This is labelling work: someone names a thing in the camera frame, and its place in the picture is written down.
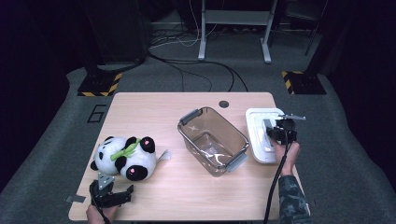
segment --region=panda head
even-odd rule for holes
[[[108,137],[99,145],[93,155],[91,168],[99,170],[106,175],[114,175],[118,172],[115,162],[110,159],[111,155],[125,148],[126,139],[122,137]]]

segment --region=person's left hand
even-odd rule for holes
[[[110,222],[113,222],[114,216],[116,215],[118,206],[112,206],[108,208],[103,208],[103,214],[110,220]],[[90,224],[103,224],[105,221],[103,220],[103,217],[100,215],[99,211],[96,209],[95,206],[89,205],[87,209],[87,219],[88,223]]]

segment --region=panda plush toy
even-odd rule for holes
[[[91,168],[108,175],[120,173],[131,181],[149,178],[157,165],[154,140],[148,136],[123,140],[108,137],[97,149]]]
[[[111,160],[111,156],[125,148],[126,139],[123,137],[108,137],[105,142],[99,145],[93,155],[91,169],[99,170],[105,175],[115,175],[118,170],[116,162]]]

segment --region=plush toy tag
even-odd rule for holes
[[[161,155],[161,157],[158,159],[158,161],[167,161],[171,159],[171,152],[166,149],[165,152]]]

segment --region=gray sleeve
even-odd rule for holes
[[[293,175],[284,175],[278,180],[279,220],[281,224],[313,223],[307,209],[306,200],[297,179]]]

